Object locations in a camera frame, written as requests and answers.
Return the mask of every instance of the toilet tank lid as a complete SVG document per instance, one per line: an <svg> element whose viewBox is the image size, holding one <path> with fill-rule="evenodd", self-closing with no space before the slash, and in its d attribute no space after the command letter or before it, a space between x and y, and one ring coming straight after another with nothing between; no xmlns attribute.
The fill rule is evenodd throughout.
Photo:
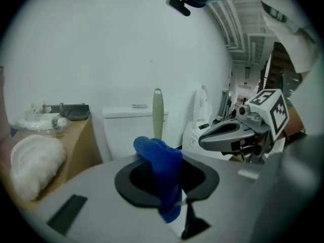
<svg viewBox="0 0 324 243"><path fill-rule="evenodd" d="M168 115L169 111L164 109L164 115ZM152 116L152 105L148 108L133 108L130 106L105 106L102 109L104 118L127 118Z"/></svg>

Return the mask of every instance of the green brush handle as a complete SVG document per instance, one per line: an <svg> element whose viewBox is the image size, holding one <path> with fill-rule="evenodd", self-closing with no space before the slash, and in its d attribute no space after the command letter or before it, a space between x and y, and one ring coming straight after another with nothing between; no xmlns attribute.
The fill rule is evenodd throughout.
<svg viewBox="0 0 324 243"><path fill-rule="evenodd" d="M164 118L163 96L160 88L156 88L153 95L153 131L154 137L162 139Z"/></svg>

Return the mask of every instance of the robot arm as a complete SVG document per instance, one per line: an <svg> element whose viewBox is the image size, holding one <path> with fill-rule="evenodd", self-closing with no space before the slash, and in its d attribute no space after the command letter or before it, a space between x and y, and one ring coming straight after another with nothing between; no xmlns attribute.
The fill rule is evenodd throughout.
<svg viewBox="0 0 324 243"><path fill-rule="evenodd" d="M289 121L281 90L265 89L239 108L235 119L223 121L199 138L199 145L223 154L241 154L245 162L259 163L272 150L275 140ZM256 137L264 137L264 145Z"/></svg>

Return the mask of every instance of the blue towel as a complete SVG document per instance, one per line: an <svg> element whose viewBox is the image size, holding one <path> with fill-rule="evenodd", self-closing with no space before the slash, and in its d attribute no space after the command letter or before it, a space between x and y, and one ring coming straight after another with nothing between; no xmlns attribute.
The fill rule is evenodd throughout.
<svg viewBox="0 0 324 243"><path fill-rule="evenodd" d="M161 200L161 216L167 223L174 221L181 210L180 206L174 207L174 203L182 200L182 189L179 186L182 152L169 147L162 140L146 137L135 139L134 148L151 162L155 194Z"/></svg>

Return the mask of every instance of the white fur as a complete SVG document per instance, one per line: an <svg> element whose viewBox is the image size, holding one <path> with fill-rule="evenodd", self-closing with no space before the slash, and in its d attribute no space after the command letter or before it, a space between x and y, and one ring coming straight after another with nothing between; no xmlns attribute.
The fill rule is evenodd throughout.
<svg viewBox="0 0 324 243"><path fill-rule="evenodd" d="M56 175L58 168L65 160L65 151L62 143L57 139L42 138L45 145L38 149L32 157L11 159L18 167L11 170L11 178L18 195L26 201L35 200L50 180Z"/></svg>

